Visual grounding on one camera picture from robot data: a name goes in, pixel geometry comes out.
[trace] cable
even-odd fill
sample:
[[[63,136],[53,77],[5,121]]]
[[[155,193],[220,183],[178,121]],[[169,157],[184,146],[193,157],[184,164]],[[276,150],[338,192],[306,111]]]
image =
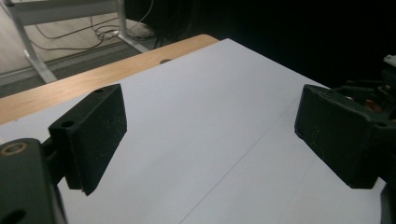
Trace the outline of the cable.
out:
[[[146,15],[140,21],[138,21],[133,27],[129,28],[129,31],[132,31],[132,29],[134,29],[140,22],[142,22],[149,15],[149,13],[152,10],[152,6],[154,6],[154,0],[151,0],[149,9],[148,9],[148,12],[146,13]]]
[[[106,22],[109,22],[109,21],[114,21],[114,20],[116,20],[116,19],[118,19],[118,17],[113,18],[113,19],[108,20],[108,21],[99,22],[99,23],[95,24],[94,26],[100,25],[100,24],[103,24],[103,23],[106,23]],[[38,27],[38,25],[35,25],[35,28],[37,29],[37,31],[38,31],[40,34],[42,34],[44,37],[46,37],[47,39],[59,39],[59,38],[61,38],[61,37],[67,36],[67,35],[72,35],[72,34],[81,32],[81,31],[83,31],[83,30],[90,29],[91,27],[92,27],[92,25],[91,25],[91,26],[84,27],[84,28],[81,28],[81,29],[79,29],[79,30],[76,30],[76,31],[73,31],[73,32],[70,32],[70,33],[67,33],[67,34],[65,34],[65,35],[47,36],[47,35],[44,34],[44,32],[41,31],[41,29]]]
[[[32,42],[32,44],[34,46],[38,47],[39,49],[44,49],[44,50],[70,49],[70,48],[47,49],[47,48],[44,48],[44,47],[41,47],[41,46],[37,45],[37,43],[35,43],[33,40],[30,40],[30,42]],[[98,44],[96,44],[96,45],[94,45],[92,47],[89,47],[89,48],[85,48],[85,49],[94,49],[94,48],[98,47],[99,45],[101,45],[103,42],[104,42],[104,40],[101,40]]]
[[[145,16],[140,21],[138,21],[134,26],[132,26],[131,28],[128,29],[129,31],[131,31],[130,36],[131,36],[131,38],[133,40],[139,40],[139,41],[141,41],[141,40],[149,40],[151,38],[156,37],[154,32],[147,32],[147,33],[145,33],[143,35],[132,34],[132,30],[138,24],[140,24],[147,17],[147,15],[151,12],[153,5],[154,5],[154,0],[151,0],[148,12],[145,14]],[[95,29],[93,29],[93,27],[97,26],[97,25],[100,25],[100,24],[103,24],[103,23],[106,23],[106,22],[109,22],[109,21],[114,21],[116,19],[118,19],[118,17],[117,18],[113,18],[113,19],[108,20],[108,21],[102,21],[102,22],[99,22],[97,24],[93,24],[93,17],[91,17],[91,26],[87,26],[87,27],[78,29],[76,31],[73,31],[73,32],[70,32],[70,33],[67,33],[67,34],[64,34],[64,35],[58,35],[58,36],[47,36],[47,35],[44,34],[44,32],[42,32],[42,30],[38,27],[38,25],[35,25],[35,28],[37,29],[37,31],[40,34],[42,34],[44,37],[46,37],[47,39],[59,39],[59,38],[62,38],[62,37],[68,36],[68,35],[72,35],[72,34],[75,34],[77,32],[80,32],[80,31],[83,31],[83,30],[91,28],[95,32],[97,38],[100,41],[98,44],[96,44],[96,45],[94,45],[92,47],[88,47],[88,48],[54,48],[54,49],[48,49],[48,48],[44,48],[44,47],[41,47],[41,46],[37,45],[37,43],[35,43],[33,40],[30,40],[30,41],[37,48],[44,49],[44,50],[58,50],[58,49],[85,50],[85,49],[94,49],[94,48],[98,47],[99,45],[101,45],[105,40],[109,40],[109,39],[112,39],[112,38],[118,36],[119,33],[120,33],[120,27],[117,26],[117,25],[104,25],[104,26],[97,27]],[[107,27],[117,27],[118,29],[110,29],[110,30],[106,30],[106,31],[100,31],[100,29],[107,28]]]

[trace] white tabletop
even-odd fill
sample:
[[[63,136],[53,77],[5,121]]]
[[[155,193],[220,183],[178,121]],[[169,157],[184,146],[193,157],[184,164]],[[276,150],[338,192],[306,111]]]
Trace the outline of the white tabletop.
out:
[[[294,133],[315,84],[226,39],[120,81],[125,134],[96,191],[59,184],[86,223],[379,223],[379,194],[350,189]],[[0,126],[33,137],[83,96]]]

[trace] gray carpet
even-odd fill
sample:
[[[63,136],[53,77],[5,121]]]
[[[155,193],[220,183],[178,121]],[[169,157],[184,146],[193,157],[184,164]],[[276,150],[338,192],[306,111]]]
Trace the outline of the gray carpet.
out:
[[[153,43],[148,42],[144,46],[150,49]],[[46,65],[58,79],[62,79],[108,63],[114,63],[132,57],[139,53],[136,49],[120,42],[47,62]],[[27,91],[44,84],[45,82],[33,67],[23,68],[7,74],[0,74],[0,98],[20,91]]]

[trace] crease line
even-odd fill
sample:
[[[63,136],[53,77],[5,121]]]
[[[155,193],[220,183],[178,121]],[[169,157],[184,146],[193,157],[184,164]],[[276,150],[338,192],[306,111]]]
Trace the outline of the crease line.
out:
[[[221,177],[221,179],[215,184],[215,186],[213,186],[213,188],[190,210],[190,212],[184,216],[180,222],[178,222],[178,224],[182,224],[187,217],[190,216],[190,214],[207,198],[207,196],[210,195],[210,193],[221,183],[221,181],[227,177],[228,174],[231,173],[231,171],[237,166],[237,164],[239,164],[239,162],[241,160],[243,160],[246,155],[251,151],[251,149],[253,149],[263,138],[265,135],[267,135],[267,133],[280,121],[280,119],[286,114],[286,112],[289,111],[289,109],[294,105],[294,103],[297,101],[298,99],[294,99],[293,101],[291,101],[291,103],[288,105],[288,107],[286,107],[286,109],[280,114],[280,116],[270,125],[270,127],[264,131],[264,133],[262,134],[262,136],[259,137],[259,139],[238,159],[238,161],[225,173],[224,176]]]
[[[286,208],[285,208],[285,210],[283,211],[282,215],[280,216],[280,219],[279,219],[279,221],[277,222],[277,224],[281,223],[281,221],[282,221],[283,218],[285,217],[286,213],[288,212],[288,210],[289,210],[289,208],[290,208],[290,205],[291,205],[291,202],[292,202],[292,201],[294,200],[294,198],[296,197],[296,192],[300,189],[301,185],[303,184],[303,182],[304,182],[306,176],[308,175],[308,171],[311,169],[312,165],[313,165],[314,162],[315,162],[315,158],[316,158],[316,157],[313,157],[313,158],[312,158],[311,163],[310,163],[309,166],[305,169],[305,174],[304,174],[303,178],[301,178],[300,183],[297,185],[297,188],[296,188],[296,189],[294,190],[294,192],[292,193],[292,196],[291,196],[291,198],[290,198],[290,200],[289,200],[289,202],[288,202],[288,205],[286,205]]]

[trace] wooden tabletop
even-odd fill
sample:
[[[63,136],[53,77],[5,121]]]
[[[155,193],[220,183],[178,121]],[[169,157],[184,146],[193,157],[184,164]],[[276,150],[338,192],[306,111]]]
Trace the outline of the wooden tabletop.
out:
[[[0,99],[0,124],[58,105],[82,94],[218,42],[209,35],[198,35],[134,57],[64,78],[29,91]]]

